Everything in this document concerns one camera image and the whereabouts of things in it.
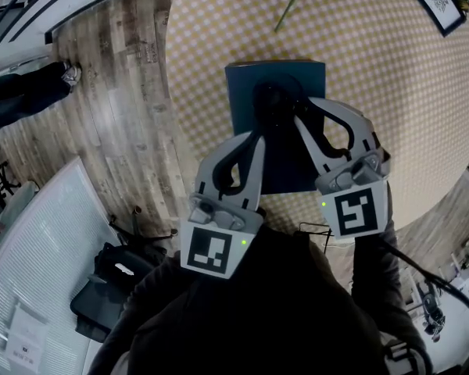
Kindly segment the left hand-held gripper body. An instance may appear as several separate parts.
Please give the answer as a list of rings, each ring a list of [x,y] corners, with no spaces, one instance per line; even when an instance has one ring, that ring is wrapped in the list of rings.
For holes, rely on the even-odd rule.
[[[179,225],[181,267],[229,279],[248,252],[264,218],[258,212],[204,195],[190,197]]]

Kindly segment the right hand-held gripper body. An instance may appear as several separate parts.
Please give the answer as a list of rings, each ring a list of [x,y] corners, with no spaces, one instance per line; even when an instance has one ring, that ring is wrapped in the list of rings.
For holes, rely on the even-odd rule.
[[[370,151],[316,179],[322,215],[337,239],[379,234],[390,216],[390,155]]]

